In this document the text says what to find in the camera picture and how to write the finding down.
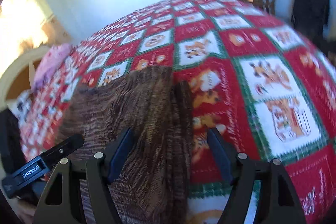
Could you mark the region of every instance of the brown fabric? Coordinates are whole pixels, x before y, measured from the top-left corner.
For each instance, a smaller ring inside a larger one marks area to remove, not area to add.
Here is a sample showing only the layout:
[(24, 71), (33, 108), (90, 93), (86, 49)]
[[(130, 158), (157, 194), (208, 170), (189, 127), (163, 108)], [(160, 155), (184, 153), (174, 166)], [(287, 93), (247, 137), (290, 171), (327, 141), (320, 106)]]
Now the brown fabric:
[[(125, 128), (139, 139), (110, 192), (123, 223), (184, 223), (190, 175), (192, 115), (187, 82), (172, 85), (170, 67), (132, 71), (107, 86), (80, 86), (59, 128), (58, 141), (81, 133), (70, 159), (88, 159)], [(88, 223), (94, 222), (81, 183)]]

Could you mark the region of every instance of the christmas patterned blanket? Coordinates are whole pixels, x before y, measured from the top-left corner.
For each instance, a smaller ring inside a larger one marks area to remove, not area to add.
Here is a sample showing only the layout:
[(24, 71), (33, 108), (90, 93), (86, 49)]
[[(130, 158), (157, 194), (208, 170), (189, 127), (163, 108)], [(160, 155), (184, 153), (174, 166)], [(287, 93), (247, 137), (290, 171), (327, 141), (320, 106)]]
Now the christmas patterned blanket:
[(193, 93), (189, 223), (216, 223), (230, 194), (207, 145), (211, 127), (253, 159), (281, 159), (308, 223), (326, 213), (335, 198), (336, 70), (301, 34), (238, 0), (164, 0), (80, 42), (36, 96), (21, 132), (27, 160), (54, 145), (78, 83), (102, 86), (151, 65), (172, 66)]

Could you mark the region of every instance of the metal bolt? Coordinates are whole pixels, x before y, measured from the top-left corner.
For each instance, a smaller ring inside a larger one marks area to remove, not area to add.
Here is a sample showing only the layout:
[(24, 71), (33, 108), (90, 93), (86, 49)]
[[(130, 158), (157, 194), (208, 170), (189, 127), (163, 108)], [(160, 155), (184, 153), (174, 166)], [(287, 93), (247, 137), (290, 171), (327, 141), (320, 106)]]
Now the metal bolt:
[(60, 164), (67, 164), (68, 163), (68, 159), (67, 158), (63, 158), (59, 161)]
[(279, 159), (273, 159), (272, 163), (275, 164), (275, 165), (280, 165), (281, 164), (281, 160), (279, 160)]
[(245, 153), (239, 153), (238, 154), (238, 158), (240, 158), (241, 160), (246, 160), (247, 159), (247, 155)]
[(103, 157), (103, 153), (102, 152), (97, 152), (97, 153), (95, 153), (95, 155), (94, 155), (94, 157), (96, 158), (96, 159), (100, 159), (100, 158), (102, 158)]

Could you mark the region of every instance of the brown scarf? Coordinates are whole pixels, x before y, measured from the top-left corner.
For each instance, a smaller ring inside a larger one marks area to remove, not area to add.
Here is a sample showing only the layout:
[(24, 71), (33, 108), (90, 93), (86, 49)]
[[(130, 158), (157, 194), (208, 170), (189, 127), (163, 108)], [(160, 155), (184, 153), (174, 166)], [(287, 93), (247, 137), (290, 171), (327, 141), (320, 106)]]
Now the brown scarf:
[[(125, 128), (138, 141), (110, 193), (123, 223), (184, 223), (190, 175), (192, 100), (187, 82), (172, 85), (172, 69), (151, 66), (107, 86), (79, 86), (59, 128), (58, 141), (81, 133), (69, 158), (85, 160)], [(81, 183), (88, 223), (94, 223)]]

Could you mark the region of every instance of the pink cloth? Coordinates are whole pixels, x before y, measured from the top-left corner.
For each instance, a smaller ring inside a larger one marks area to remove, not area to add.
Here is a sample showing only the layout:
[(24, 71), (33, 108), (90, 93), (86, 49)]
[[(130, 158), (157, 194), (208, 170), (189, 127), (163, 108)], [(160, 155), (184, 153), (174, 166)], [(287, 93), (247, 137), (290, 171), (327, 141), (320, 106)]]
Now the pink cloth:
[(70, 44), (62, 44), (60, 46), (52, 46), (51, 49), (43, 56), (40, 65), (38, 66), (34, 83), (31, 87), (33, 92), (43, 87), (48, 83), (55, 71), (60, 67), (61, 63), (70, 54), (72, 46)]

